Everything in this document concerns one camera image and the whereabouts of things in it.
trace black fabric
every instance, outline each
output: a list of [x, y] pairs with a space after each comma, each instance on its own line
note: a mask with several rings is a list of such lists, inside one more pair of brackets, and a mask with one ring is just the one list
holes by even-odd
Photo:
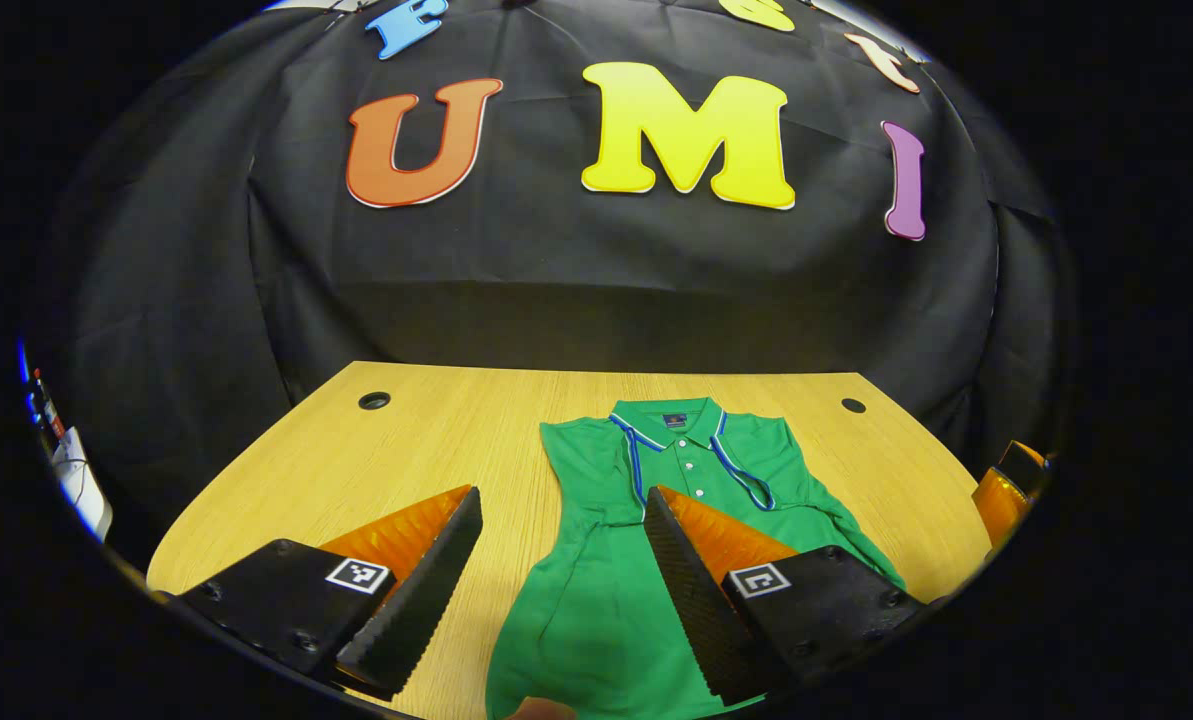
[[[1036, 441], [1053, 374], [1061, 242], [1036, 181], [937, 66], [894, 87], [801, 4], [796, 31], [703, 0], [463, 1], [388, 61], [340, 15], [273, 10], [113, 128], [60, 210], [29, 345], [104, 480], [167, 525], [258, 434], [352, 360], [628, 372], [865, 374], [972, 473]], [[698, 108], [724, 76], [787, 92], [796, 206], [595, 193], [600, 61], [659, 68]], [[499, 77], [476, 167], [429, 204], [375, 209], [344, 174], [359, 106], [419, 97], [395, 160], [435, 156], [433, 94]], [[939, 77], [938, 85], [931, 77]], [[925, 241], [885, 232], [880, 120], [925, 143]], [[723, 151], [706, 178], [719, 172]]]

